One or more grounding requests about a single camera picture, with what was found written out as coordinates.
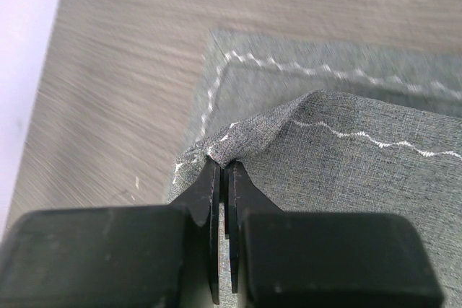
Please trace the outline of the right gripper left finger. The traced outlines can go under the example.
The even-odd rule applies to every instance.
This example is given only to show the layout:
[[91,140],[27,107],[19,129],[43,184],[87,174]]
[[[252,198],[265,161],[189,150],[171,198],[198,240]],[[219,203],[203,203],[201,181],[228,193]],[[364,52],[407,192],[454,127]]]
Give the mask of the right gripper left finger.
[[167,205],[23,215],[1,243],[3,307],[213,307],[220,167]]

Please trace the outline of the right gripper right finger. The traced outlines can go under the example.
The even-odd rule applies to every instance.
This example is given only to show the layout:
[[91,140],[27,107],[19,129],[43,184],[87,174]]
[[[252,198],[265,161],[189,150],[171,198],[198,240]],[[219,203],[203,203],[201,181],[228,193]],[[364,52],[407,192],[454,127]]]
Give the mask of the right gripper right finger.
[[443,290],[404,217],[281,210],[240,162],[224,171],[239,307],[441,307]]

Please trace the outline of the grey napkin white stitching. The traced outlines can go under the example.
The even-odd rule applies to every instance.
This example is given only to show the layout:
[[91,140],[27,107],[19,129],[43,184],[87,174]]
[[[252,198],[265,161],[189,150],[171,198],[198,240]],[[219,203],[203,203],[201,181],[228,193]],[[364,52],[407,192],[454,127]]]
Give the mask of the grey napkin white stitching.
[[243,162],[293,211],[379,211],[418,229],[461,305],[461,56],[215,30],[169,199],[206,158]]

